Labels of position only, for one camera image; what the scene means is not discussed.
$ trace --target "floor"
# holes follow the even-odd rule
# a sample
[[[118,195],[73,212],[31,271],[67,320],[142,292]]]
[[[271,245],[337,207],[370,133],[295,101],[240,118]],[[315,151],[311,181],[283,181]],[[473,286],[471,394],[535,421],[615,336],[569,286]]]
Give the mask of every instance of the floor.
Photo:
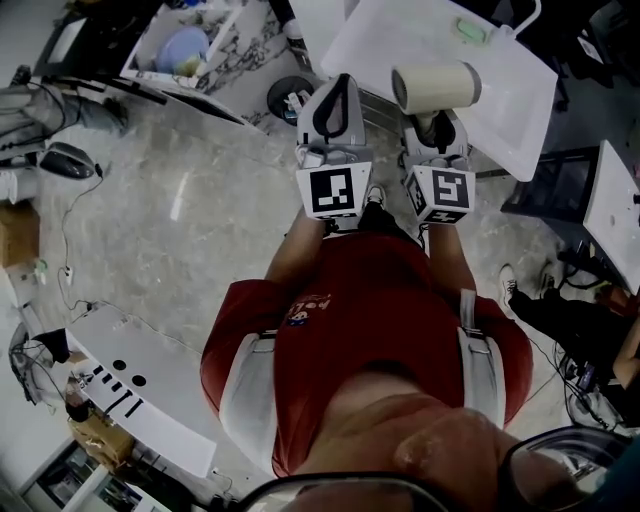
[[[63,277],[61,283],[56,279],[65,264],[61,219],[97,180],[41,175],[36,207],[48,274],[36,310],[48,330],[84,312],[82,305],[74,308],[77,300],[105,300],[201,350],[229,284],[264,276],[300,206],[295,131],[276,124],[267,137],[178,103],[127,102],[131,129],[122,138],[76,127],[56,136],[88,151],[106,177],[68,215],[73,281],[67,286]],[[370,129],[368,142],[376,151],[374,177],[387,189],[389,210],[415,230],[399,183],[397,137]],[[542,222],[500,213],[514,185],[512,178],[478,183],[476,211],[459,224],[479,293],[494,299],[504,263],[514,266],[521,288],[533,293],[540,269],[559,247]],[[525,330],[551,353],[549,339]],[[552,378],[554,370],[538,350],[533,353],[532,398],[508,428],[520,438],[569,421],[560,379]],[[216,465],[219,475],[209,480],[183,479],[206,496],[227,489],[242,495],[267,478],[228,441],[220,443]]]

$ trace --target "glasses frame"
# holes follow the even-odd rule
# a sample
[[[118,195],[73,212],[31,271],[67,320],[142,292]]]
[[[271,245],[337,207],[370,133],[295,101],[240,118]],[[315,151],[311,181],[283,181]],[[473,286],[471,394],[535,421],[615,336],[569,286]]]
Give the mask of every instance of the glasses frame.
[[[616,445],[618,449],[621,449],[620,453],[615,457],[617,460],[624,450],[631,445],[632,439],[621,436],[614,432],[607,432],[600,429],[591,427],[563,427],[550,432],[545,432],[538,436],[522,441],[513,446],[505,455],[498,472],[498,486],[500,492],[500,499],[498,504],[499,510],[518,510],[529,512],[548,512],[547,509],[536,507],[529,503],[520,493],[518,486],[516,485],[514,475],[511,471],[511,458],[514,453],[522,448],[537,448],[543,446],[552,440],[559,442],[562,439],[576,439],[579,436],[599,436],[608,437],[609,441]],[[257,489],[251,491],[245,496],[235,507],[235,512],[247,512],[258,500],[269,495],[274,494],[274,489],[280,489],[291,485],[311,485],[313,483],[346,483],[353,482],[378,482],[388,483],[395,485],[404,485],[409,490],[418,495],[422,495],[429,499],[433,505],[439,506],[443,512],[456,512],[460,508],[452,503],[450,497],[448,497],[443,491],[428,486],[421,480],[413,478],[402,473],[393,473],[387,471],[369,471],[369,472],[339,472],[339,473],[310,473],[303,475],[293,475],[276,480],[271,480]],[[591,500],[586,499],[574,506],[563,509],[564,511],[577,512],[585,509]]]

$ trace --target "white cube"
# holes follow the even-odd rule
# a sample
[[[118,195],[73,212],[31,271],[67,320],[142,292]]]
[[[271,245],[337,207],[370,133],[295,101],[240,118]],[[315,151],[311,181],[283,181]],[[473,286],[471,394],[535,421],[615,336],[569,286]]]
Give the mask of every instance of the white cube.
[[[472,172],[414,165],[404,186],[418,222],[455,224],[475,207]]]
[[[300,169],[296,179],[307,217],[327,220],[360,215],[370,176],[371,162]]]

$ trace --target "black pants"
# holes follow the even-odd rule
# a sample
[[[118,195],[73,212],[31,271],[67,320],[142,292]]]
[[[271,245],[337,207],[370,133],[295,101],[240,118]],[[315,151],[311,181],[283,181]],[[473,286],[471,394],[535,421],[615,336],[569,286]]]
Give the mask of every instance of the black pants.
[[[358,223],[358,229],[360,231],[375,231],[376,233],[396,236],[420,247],[418,242],[416,242],[411,236],[402,230],[398,224],[396,224],[396,220],[393,218],[393,215],[382,208],[378,203],[367,203],[360,222]]]
[[[539,300],[516,290],[509,306],[520,320],[557,341],[576,363],[607,373],[633,325],[633,319],[600,304],[565,300],[556,289]]]

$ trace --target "white table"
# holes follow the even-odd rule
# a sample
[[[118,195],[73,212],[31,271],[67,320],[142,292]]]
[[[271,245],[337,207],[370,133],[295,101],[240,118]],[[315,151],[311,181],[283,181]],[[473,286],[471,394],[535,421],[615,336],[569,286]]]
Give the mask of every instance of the white table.
[[[638,186],[608,141],[600,145],[591,199],[583,225],[633,293],[640,288]]]
[[[109,416],[182,469],[210,474],[224,434],[202,390],[199,353],[108,305],[69,326],[67,340],[88,357],[74,372],[95,375],[88,398],[105,411],[130,391]]]

